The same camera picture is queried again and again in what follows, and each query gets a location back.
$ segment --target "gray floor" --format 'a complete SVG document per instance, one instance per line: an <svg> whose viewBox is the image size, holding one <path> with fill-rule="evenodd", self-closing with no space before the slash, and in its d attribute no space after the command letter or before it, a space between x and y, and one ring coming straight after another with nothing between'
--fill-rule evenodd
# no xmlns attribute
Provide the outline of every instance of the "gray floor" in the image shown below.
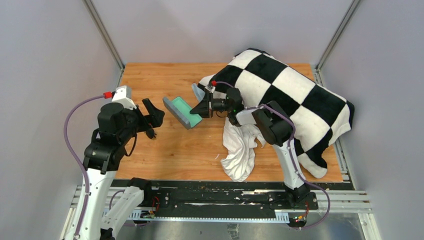
<svg viewBox="0 0 424 240"><path fill-rule="evenodd" d="M308 215L312 224L321 218ZM315 228L300 232L277 223L154 222L123 227L117 240L365 240L358 215L332 213Z"/></svg>

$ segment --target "black and white checkered cloth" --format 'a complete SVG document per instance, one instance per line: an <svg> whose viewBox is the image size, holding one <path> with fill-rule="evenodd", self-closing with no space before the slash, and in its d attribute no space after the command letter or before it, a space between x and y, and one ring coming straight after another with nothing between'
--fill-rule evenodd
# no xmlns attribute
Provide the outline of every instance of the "black and white checkered cloth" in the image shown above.
<svg viewBox="0 0 424 240"><path fill-rule="evenodd" d="M324 150L352 127L354 105L345 98L314 83L265 51L249 48L236 55L217 74L203 78L222 81L238 88L245 107L276 101L296 126L294 144L297 159L314 177L327 173ZM218 84L217 96L228 86Z"/></svg>

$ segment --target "white cloth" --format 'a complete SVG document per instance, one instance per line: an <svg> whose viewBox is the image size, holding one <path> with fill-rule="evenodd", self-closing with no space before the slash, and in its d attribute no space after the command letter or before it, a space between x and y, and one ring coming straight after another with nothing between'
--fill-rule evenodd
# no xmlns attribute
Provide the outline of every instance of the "white cloth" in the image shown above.
<svg viewBox="0 0 424 240"><path fill-rule="evenodd" d="M234 126L225 119L222 144L228 150L228 156L221 160L224 172L234 182L243 182L255 166L254 148L258 146L255 139L265 145L266 141L255 125Z"/></svg>

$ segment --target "wooden tabletop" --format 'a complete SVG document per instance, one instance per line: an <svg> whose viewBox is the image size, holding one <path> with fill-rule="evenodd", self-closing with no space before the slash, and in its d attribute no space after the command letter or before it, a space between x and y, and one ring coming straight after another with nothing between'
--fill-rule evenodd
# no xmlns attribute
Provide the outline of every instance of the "wooden tabletop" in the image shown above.
<svg viewBox="0 0 424 240"><path fill-rule="evenodd" d="M149 180L186 181L231 181L225 174L221 159L228 151L222 144L224 118L214 116L203 119L193 129L186 130L164 107L163 97L170 100L180 96L190 106L198 101L191 84L198 83L205 76L220 71L226 63L128 63L122 78L122 85L132 88L132 100L147 114L142 99L149 98L158 108L165 111L163 124L155 128L157 138L151 140L144 133L138 134L134 153L120 162L116 177L133 177ZM290 64L294 69L313 79L311 66L306 63ZM271 145L257 147L255 166L247 181L282 182L283 171ZM304 168L306 179L314 182L342 182L342 174L333 146L323 154L328 164L328 173L316 179Z"/></svg>

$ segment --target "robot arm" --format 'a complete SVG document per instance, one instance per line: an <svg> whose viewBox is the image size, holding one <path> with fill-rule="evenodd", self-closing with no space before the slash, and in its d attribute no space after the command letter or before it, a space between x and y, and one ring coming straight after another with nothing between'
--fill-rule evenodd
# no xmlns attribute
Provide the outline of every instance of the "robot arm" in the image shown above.
<svg viewBox="0 0 424 240"><path fill-rule="evenodd" d="M289 116L276 101L268 102L266 104L267 107L244 108L239 89L234 87L228 88L225 99L213 98L214 90L214 86L206 86L203 100L190 113L199 114L202 118L211 118L214 111L225 111L227 112L229 122L234 126L256 125L266 142L272 145L278 156L284 174L284 186L288 193L287 200L292 206L300 203L309 194L310 188L300 178L301 176L305 179L305 176L301 171L296 156L294 140L290 139L293 129L288 122L267 108L273 109L287 119L290 119ZM292 152L294 161L292 161L290 151Z"/></svg>
<svg viewBox="0 0 424 240"><path fill-rule="evenodd" d="M165 113L155 108L147 98L142 102L149 115L144 116L139 106L131 100L131 88L121 86L114 92L111 103L101 107L97 116L98 129L94 130L91 143L84 151L83 165L89 180L88 198L81 194L65 240L113 240L133 209L144 199L150 199L151 183L144 179L133 178L123 196L102 218L107 194L120 161L132 152L131 150L128 154L125 145L135 137L134 150L137 133L146 132L152 139L156 135L153 128L162 125ZM79 234L75 235L83 206L85 214Z"/></svg>

